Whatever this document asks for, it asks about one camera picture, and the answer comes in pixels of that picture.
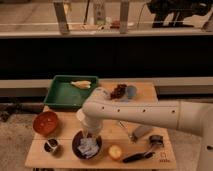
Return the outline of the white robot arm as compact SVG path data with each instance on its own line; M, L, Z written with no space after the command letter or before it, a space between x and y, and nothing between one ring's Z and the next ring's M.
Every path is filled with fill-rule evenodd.
M109 92L96 88L82 105L84 125L100 129L104 119L175 129L202 138L196 171L213 171L213 104L187 101L116 102Z

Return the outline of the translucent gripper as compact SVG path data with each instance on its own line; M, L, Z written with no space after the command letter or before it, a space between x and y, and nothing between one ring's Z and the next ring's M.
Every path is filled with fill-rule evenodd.
M88 137L91 136L92 138L97 138L102 130L102 126L94 126L90 127L87 125L83 126L83 136Z

